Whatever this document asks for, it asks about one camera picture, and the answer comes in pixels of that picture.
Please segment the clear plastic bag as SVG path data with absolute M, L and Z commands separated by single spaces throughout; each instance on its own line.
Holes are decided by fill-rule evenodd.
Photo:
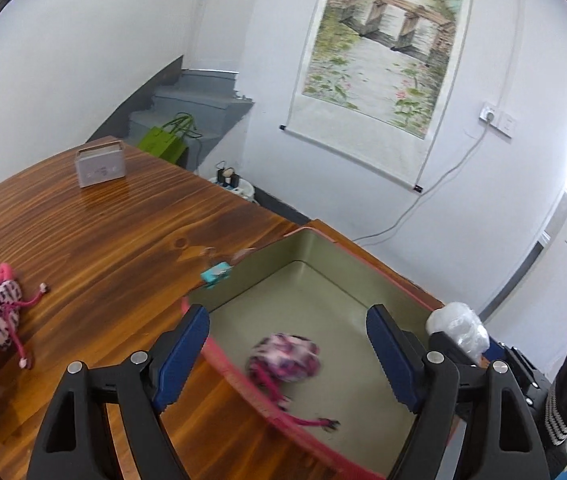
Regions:
M 471 360 L 480 364 L 483 353 L 489 350 L 489 332 L 479 316 L 463 302 L 448 302 L 433 311 L 425 323 L 429 335 L 444 333 Z

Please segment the pink leopard plush pouch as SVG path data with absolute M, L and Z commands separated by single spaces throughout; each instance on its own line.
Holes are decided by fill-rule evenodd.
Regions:
M 293 334 L 274 333 L 262 338 L 250 352 L 245 371 L 248 379 L 266 394 L 268 400 L 279 408 L 286 420 L 301 427 L 318 427 L 325 431 L 337 431 L 340 422 L 318 417 L 300 418 L 289 413 L 291 400 L 283 393 L 282 386 L 296 384 L 316 377 L 321 370 L 319 347 L 314 341 Z

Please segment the pink rimmed storage box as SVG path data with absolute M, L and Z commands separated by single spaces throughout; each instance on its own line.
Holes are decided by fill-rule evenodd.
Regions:
M 395 399 L 368 340 L 366 313 L 384 304 L 402 330 L 425 342 L 432 307 L 312 228 L 252 252 L 228 278 L 181 301 L 184 310 L 194 304 L 210 313 L 206 361 L 259 414 L 343 478 L 387 478 L 415 418 Z M 337 431 L 295 425 L 248 379 L 250 351 L 275 333 L 319 347 L 318 375 L 283 389 L 292 400 L 290 414 L 336 419 Z

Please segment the teal binder clip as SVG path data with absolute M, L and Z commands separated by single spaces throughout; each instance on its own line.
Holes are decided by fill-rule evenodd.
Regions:
M 201 273 L 202 282 L 206 288 L 212 288 L 228 278 L 231 271 L 232 265 L 228 262 L 221 261 Z

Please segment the grey tin box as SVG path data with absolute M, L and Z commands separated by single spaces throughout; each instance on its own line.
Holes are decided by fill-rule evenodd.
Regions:
M 75 169 L 81 188 L 125 178 L 124 144 L 115 140 L 81 148 L 75 156 Z

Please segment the white bucket with bottles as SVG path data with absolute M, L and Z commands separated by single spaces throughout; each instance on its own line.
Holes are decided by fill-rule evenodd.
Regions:
M 215 174 L 208 179 L 226 191 L 240 196 L 250 203 L 255 202 L 255 188 L 252 183 L 241 177 L 231 166 L 227 166 L 225 160 L 221 160 L 215 165 Z

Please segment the green shopping bag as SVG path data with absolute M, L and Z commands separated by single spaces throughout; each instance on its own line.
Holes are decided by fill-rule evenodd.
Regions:
M 137 144 L 137 148 L 165 162 L 176 164 L 188 149 L 187 140 L 200 141 L 201 138 L 194 117 L 181 112 L 164 125 L 151 127 Z

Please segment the landscape scroll painting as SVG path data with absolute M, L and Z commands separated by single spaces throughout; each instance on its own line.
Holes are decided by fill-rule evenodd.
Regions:
M 472 0 L 317 0 L 285 131 L 412 188 L 440 128 Z

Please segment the grey staircase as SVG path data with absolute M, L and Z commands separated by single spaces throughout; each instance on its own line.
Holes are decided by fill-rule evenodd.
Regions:
M 186 115 L 193 125 L 177 134 L 186 144 L 177 165 L 195 171 L 253 105 L 236 92 L 235 72 L 184 68 L 177 58 L 120 103 L 90 139 L 114 136 L 138 146 L 150 129 L 169 130 L 168 122 Z

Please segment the white wall socket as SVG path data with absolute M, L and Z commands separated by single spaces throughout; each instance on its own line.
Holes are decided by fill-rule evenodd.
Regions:
M 481 122 L 489 125 L 489 127 L 492 127 L 508 139 L 512 139 L 515 135 L 515 129 L 517 128 L 517 121 L 515 118 L 508 113 L 499 110 L 492 104 L 485 102 L 482 105 L 479 118 Z

